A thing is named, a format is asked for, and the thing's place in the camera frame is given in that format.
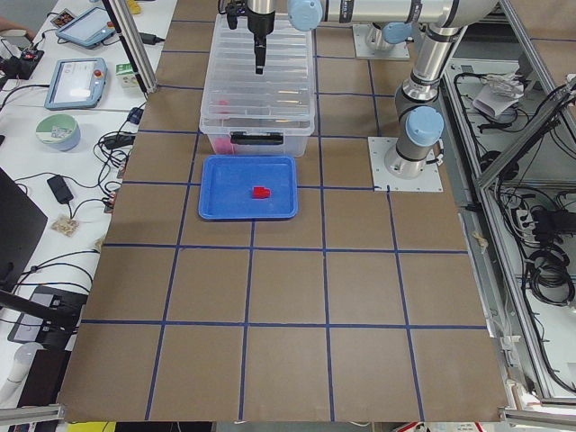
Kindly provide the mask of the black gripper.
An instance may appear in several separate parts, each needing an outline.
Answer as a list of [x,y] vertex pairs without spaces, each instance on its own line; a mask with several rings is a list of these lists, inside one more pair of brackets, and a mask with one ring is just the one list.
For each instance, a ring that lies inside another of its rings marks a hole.
[[266,37],[274,30],[275,0],[247,0],[247,27],[254,34],[255,72],[264,73],[266,64]]

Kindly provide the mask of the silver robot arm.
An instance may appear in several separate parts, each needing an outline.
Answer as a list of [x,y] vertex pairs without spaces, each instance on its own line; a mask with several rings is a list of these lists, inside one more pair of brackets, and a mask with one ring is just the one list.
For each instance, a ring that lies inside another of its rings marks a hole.
[[395,95],[400,136],[384,157],[393,176],[414,179],[440,140],[445,121],[433,107],[437,88],[465,28],[485,17],[494,1],[288,1],[292,27],[311,32],[320,23],[424,23],[417,61]]

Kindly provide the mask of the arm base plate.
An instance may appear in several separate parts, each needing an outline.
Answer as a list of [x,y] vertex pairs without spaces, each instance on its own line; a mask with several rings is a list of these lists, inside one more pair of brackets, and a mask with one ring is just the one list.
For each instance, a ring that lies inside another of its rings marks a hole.
[[412,25],[405,22],[355,24],[355,56],[358,59],[407,61]]
[[397,138],[369,137],[368,148],[373,189],[379,192],[442,193],[437,161],[431,148],[427,158],[412,162],[401,158],[396,149]]

